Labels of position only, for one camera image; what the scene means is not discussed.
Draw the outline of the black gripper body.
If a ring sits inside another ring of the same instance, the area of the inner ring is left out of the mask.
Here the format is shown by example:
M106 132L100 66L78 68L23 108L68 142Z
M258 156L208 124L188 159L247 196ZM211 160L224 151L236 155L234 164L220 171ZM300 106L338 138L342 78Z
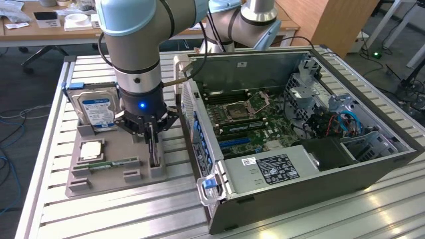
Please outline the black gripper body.
M167 113L164 102L164 84L159 84L155 89L144 93L134 93L120 89L124 110L138 116L143 116L146 122L152 123L154 118Z

